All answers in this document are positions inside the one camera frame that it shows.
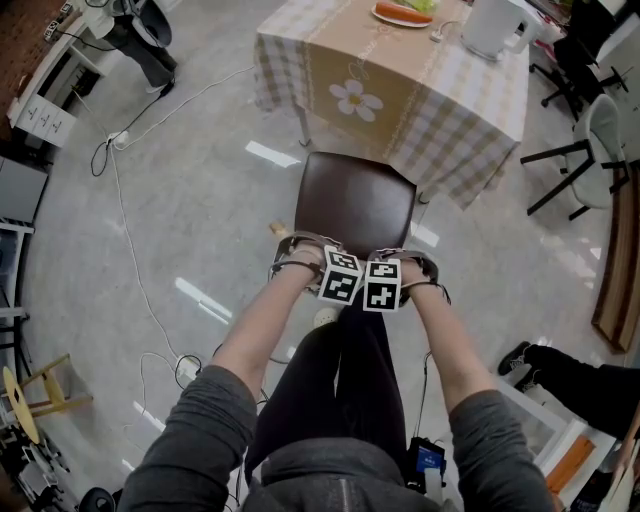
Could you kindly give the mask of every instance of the white flower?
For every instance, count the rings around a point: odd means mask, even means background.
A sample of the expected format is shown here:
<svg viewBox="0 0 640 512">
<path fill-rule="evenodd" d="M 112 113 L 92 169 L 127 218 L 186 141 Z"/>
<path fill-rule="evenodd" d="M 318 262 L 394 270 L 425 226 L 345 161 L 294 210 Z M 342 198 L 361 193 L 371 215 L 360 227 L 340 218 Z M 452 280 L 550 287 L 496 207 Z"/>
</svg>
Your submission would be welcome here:
<svg viewBox="0 0 640 512">
<path fill-rule="evenodd" d="M 380 98 L 373 94 L 362 94 L 363 89 L 357 80 L 347 80 L 344 87 L 333 84 L 329 87 L 329 92 L 340 99 L 340 112 L 349 116 L 355 111 L 364 121 L 371 123 L 376 120 L 376 115 L 371 109 L 380 110 L 383 104 Z"/>
</svg>

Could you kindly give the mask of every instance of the wall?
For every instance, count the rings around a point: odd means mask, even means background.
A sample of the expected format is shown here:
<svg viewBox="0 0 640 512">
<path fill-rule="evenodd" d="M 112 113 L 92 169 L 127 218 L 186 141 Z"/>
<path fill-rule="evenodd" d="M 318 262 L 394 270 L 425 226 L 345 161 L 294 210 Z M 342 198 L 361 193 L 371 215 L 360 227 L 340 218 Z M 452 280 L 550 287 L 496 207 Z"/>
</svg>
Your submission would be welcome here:
<svg viewBox="0 0 640 512">
<path fill-rule="evenodd" d="M 6 112 L 20 79 L 31 74 L 49 51 L 43 39 L 64 0 L 0 0 L 0 139 L 10 139 Z"/>
</svg>

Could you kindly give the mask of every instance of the hand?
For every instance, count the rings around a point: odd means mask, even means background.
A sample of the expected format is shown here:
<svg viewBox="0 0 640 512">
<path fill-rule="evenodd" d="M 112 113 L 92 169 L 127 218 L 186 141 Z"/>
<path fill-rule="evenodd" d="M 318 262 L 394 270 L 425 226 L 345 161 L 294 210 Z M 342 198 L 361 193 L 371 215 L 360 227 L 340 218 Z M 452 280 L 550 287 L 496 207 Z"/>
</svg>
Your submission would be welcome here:
<svg viewBox="0 0 640 512">
<path fill-rule="evenodd" d="M 414 283 L 422 279 L 426 279 L 422 273 L 422 268 L 416 262 L 416 260 L 408 259 L 400 262 L 400 268 L 402 271 L 402 284 Z"/>
<path fill-rule="evenodd" d="M 324 259 L 324 251 L 317 245 L 313 245 L 309 242 L 300 242 L 296 245 L 290 260 L 303 261 L 305 263 L 317 263 L 322 268 L 325 268 L 326 261 Z"/>
<path fill-rule="evenodd" d="M 622 477 L 624 472 L 631 464 L 631 456 L 633 455 L 633 444 L 635 439 L 625 439 L 618 450 L 618 460 L 616 461 L 615 468 L 613 470 L 613 478 L 615 479 L 618 474 Z"/>
</svg>

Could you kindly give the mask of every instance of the black chair leg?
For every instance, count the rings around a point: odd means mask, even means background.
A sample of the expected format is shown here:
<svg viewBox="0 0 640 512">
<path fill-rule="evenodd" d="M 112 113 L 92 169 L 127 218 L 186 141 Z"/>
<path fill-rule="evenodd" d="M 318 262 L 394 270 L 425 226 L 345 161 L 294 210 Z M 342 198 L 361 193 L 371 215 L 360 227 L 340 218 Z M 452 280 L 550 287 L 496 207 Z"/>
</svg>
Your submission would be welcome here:
<svg viewBox="0 0 640 512">
<path fill-rule="evenodd" d="M 569 144 L 568 146 L 561 146 L 559 148 L 550 149 L 548 151 L 542 151 L 541 153 L 534 153 L 533 155 L 525 156 L 520 159 L 520 163 L 526 164 L 528 162 L 535 162 L 536 160 L 544 160 L 545 158 L 551 158 L 552 156 L 566 155 L 579 151 L 581 149 L 587 149 L 588 142 L 580 141 Z"/>
<path fill-rule="evenodd" d="M 581 208 L 578 208 L 575 212 L 569 215 L 569 220 L 577 219 L 578 217 L 580 217 L 580 215 L 590 209 L 591 208 L 589 208 L 588 206 L 582 206 Z"/>
<path fill-rule="evenodd" d="M 553 190 L 548 192 L 542 199 L 540 199 L 537 203 L 527 209 L 527 215 L 531 216 L 535 212 L 537 212 L 540 208 L 542 208 L 545 204 L 547 204 L 551 199 L 557 196 L 562 190 L 571 185 L 575 180 L 577 180 L 580 176 L 582 176 L 586 170 L 593 165 L 593 159 L 587 158 L 580 166 L 573 171 L 569 176 L 567 176 L 561 183 L 556 185 Z"/>
</svg>

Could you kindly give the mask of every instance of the white kettle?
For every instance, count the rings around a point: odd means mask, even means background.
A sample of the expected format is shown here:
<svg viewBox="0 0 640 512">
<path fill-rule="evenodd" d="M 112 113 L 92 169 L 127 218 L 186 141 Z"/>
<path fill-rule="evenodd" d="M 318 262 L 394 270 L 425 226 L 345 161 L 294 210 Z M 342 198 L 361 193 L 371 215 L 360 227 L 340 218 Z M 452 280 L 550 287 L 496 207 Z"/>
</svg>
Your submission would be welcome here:
<svg viewBox="0 0 640 512">
<path fill-rule="evenodd" d="M 520 23 L 525 31 L 514 44 L 507 42 Z M 462 28 L 462 42 L 472 52 L 498 60 L 506 49 L 520 53 L 542 30 L 542 23 L 526 7 L 525 0 L 475 0 Z"/>
</svg>

